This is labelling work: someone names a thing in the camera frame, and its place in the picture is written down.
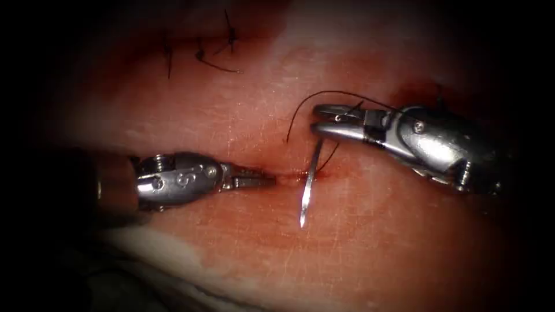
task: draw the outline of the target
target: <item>surgical needle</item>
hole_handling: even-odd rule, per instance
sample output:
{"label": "surgical needle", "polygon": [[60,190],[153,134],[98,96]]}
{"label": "surgical needle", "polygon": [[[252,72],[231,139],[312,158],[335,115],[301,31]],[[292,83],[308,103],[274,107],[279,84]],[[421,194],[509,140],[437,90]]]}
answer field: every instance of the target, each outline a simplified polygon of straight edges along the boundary
{"label": "surgical needle", "polygon": [[318,159],[320,158],[323,141],[323,139],[320,139],[318,140],[318,143],[316,143],[316,148],[314,149],[314,154],[312,155],[312,160],[310,161],[310,168],[308,169],[308,175],[306,177],[305,190],[302,193],[301,217],[299,219],[301,228],[305,226],[306,211],[308,209],[308,204],[310,203],[310,192],[312,191],[312,181],[314,181],[314,175],[316,174],[316,165],[318,164]]}

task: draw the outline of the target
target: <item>white fat tissue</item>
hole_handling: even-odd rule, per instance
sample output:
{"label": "white fat tissue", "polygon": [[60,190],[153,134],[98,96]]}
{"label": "white fat tissue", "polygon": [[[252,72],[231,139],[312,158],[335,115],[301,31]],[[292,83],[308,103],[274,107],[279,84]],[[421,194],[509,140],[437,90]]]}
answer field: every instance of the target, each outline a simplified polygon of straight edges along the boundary
{"label": "white fat tissue", "polygon": [[[128,270],[177,300],[183,295],[217,311],[230,312],[266,309],[291,312],[350,311],[344,304],[320,296],[292,296],[284,302],[283,298],[260,289],[254,278],[225,280],[223,275],[226,272],[202,266],[200,251],[171,235],[146,227],[111,229],[104,231],[102,238],[145,264],[132,265]],[[222,289],[232,292],[224,293]],[[375,306],[370,307],[369,311],[375,311]]]}

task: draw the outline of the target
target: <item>curved needle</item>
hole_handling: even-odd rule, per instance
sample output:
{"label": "curved needle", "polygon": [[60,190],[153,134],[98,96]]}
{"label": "curved needle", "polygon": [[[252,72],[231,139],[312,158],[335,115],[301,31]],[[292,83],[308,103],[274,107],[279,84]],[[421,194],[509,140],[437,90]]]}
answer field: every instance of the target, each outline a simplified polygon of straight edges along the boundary
{"label": "curved needle", "polygon": [[308,210],[308,204],[310,203],[310,192],[312,191],[312,182],[314,181],[314,176],[316,174],[316,165],[318,164],[318,159],[320,158],[320,151],[322,150],[323,142],[323,139],[318,140],[318,143],[316,143],[316,148],[314,149],[314,154],[312,155],[312,160],[310,161],[310,168],[308,169],[308,175],[306,177],[305,190],[302,193],[301,216],[299,218],[301,228],[305,226],[306,211]]}

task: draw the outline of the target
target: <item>black suture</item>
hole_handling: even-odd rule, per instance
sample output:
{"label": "black suture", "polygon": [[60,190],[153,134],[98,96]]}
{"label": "black suture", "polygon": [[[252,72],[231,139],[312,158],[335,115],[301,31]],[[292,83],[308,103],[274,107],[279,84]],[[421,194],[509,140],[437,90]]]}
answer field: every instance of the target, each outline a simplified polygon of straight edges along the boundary
{"label": "black suture", "polygon": [[[353,111],[359,109],[362,104],[364,103],[364,100],[360,101],[358,104],[356,104],[355,106],[353,106],[353,108],[351,108],[350,110],[348,110],[346,113],[343,114],[343,116],[348,115],[350,113],[352,113]],[[337,148],[339,147],[339,143],[335,144],[334,150],[331,151],[330,156],[328,157],[328,159],[324,162],[324,164],[320,167],[320,169],[316,170],[316,173],[320,172],[320,170],[324,169],[325,165],[331,160],[331,158],[334,156],[335,151],[337,150]]]}
{"label": "black suture", "polygon": [[172,58],[173,58],[173,48],[168,45],[168,38],[166,34],[164,34],[164,57],[166,59],[166,63],[168,64],[168,79],[172,73]]}
{"label": "black suture", "polygon": [[395,108],[395,107],[393,107],[393,106],[390,106],[390,105],[387,105],[387,104],[385,104],[385,103],[381,103],[381,102],[376,101],[376,100],[374,100],[374,99],[371,99],[371,98],[369,98],[369,97],[367,97],[367,96],[363,96],[363,95],[356,94],[356,93],[353,93],[353,92],[348,92],[348,91],[341,91],[341,90],[324,90],[324,91],[318,91],[318,92],[316,92],[316,93],[313,93],[313,94],[307,96],[307,97],[306,97],[304,100],[302,100],[302,102],[297,106],[297,109],[295,109],[295,113],[293,113],[293,117],[292,117],[292,119],[291,119],[291,124],[289,125],[289,130],[287,131],[287,137],[286,137],[286,139],[285,139],[285,142],[286,142],[286,143],[289,142],[289,136],[291,135],[291,128],[293,127],[293,122],[295,121],[295,117],[297,116],[297,113],[298,113],[299,109],[301,108],[301,106],[302,106],[306,101],[308,101],[310,98],[313,98],[314,96],[316,96],[316,95],[318,95],[318,94],[323,94],[323,93],[339,93],[339,94],[345,94],[345,95],[354,96],[354,97],[356,97],[356,98],[363,99],[363,100],[365,100],[365,101],[372,102],[372,103],[374,103],[374,104],[377,104],[377,105],[383,106],[383,107],[385,107],[385,108],[388,108],[388,109],[390,109],[390,110],[392,110],[392,111],[394,111],[394,112],[396,112],[396,113],[399,113],[399,114],[402,114],[402,115],[407,116],[407,117],[409,117],[409,118],[412,118],[413,120],[420,121],[420,119],[418,119],[418,118],[416,118],[416,117],[414,117],[414,116],[411,116],[410,114],[408,114],[408,113],[406,113],[406,112],[403,112],[403,111],[401,111],[400,109],[397,109],[397,108]]}
{"label": "black suture", "polygon": [[208,66],[214,67],[214,68],[216,68],[216,69],[222,70],[222,71],[224,71],[224,72],[229,72],[229,73],[243,73],[242,70],[227,69],[227,68],[223,68],[223,67],[220,67],[220,66],[218,66],[218,65],[215,65],[215,64],[212,64],[212,63],[210,63],[210,62],[205,61],[205,60],[204,60],[204,56],[206,55],[206,52],[205,52],[204,49],[202,48],[202,45],[201,45],[201,38],[200,38],[200,37],[197,37],[197,45],[198,45],[198,51],[195,53],[195,58],[196,58],[199,62],[204,63],[204,64],[207,64]]}
{"label": "black suture", "polygon": [[335,151],[337,150],[337,148],[339,147],[339,143],[335,144],[334,150],[331,151],[330,156],[328,157],[328,159],[326,159],[326,161],[324,162],[324,164],[318,169],[316,170],[316,173],[320,172],[320,170],[324,169],[324,167],[326,166],[326,164],[328,164],[328,161],[330,161],[331,157],[335,154]]}
{"label": "black suture", "polygon": [[235,41],[238,39],[237,35],[235,34],[235,27],[231,26],[230,18],[227,16],[227,10],[224,10],[224,13],[225,13],[225,20],[227,22],[227,29],[229,32],[229,36],[227,38],[227,42],[221,48],[216,50],[216,52],[214,52],[213,55],[216,55],[222,52],[227,46],[231,46],[231,53],[233,53]]}

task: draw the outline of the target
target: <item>screw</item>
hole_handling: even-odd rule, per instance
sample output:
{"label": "screw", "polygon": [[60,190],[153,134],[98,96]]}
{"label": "screw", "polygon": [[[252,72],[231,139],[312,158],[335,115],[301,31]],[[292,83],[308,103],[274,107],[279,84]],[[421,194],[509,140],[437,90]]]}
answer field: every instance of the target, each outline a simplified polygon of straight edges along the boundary
{"label": "screw", "polygon": [[425,123],[424,121],[416,121],[415,122],[415,126],[414,126],[414,131],[415,133],[422,133],[424,132],[424,127],[425,127]]}
{"label": "screw", "polygon": [[152,187],[155,190],[159,190],[164,186],[164,181],[162,181],[160,178],[156,178],[152,181]]}
{"label": "screw", "polygon": [[176,181],[182,187],[186,187],[190,182],[194,182],[196,178],[197,178],[197,176],[192,174],[192,173],[188,173],[188,174],[185,174],[185,175],[180,173],[180,174],[177,175]]}
{"label": "screw", "polygon": [[208,167],[206,168],[206,176],[209,178],[213,178],[218,174],[218,170],[215,167]]}

